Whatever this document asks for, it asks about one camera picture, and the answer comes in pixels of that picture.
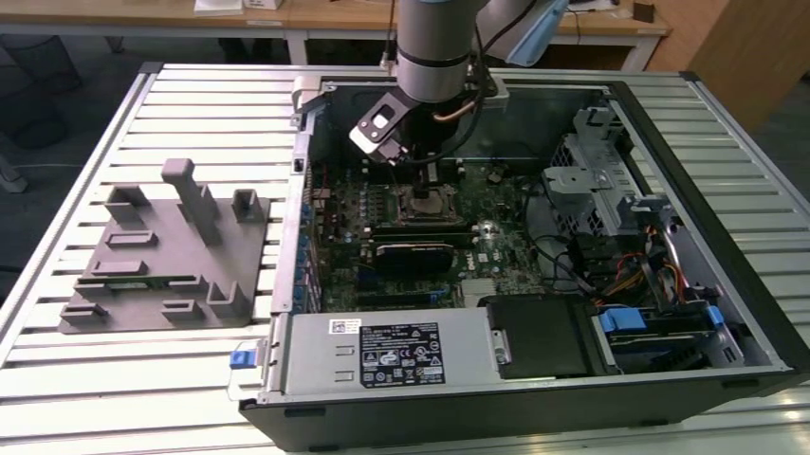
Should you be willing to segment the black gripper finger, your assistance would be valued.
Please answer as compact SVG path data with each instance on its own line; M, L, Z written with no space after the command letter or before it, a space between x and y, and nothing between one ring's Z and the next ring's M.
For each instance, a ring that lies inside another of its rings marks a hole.
M429 200L432 198L432 189L437 184L436 163L416 166L413 180L413 198L416 200Z

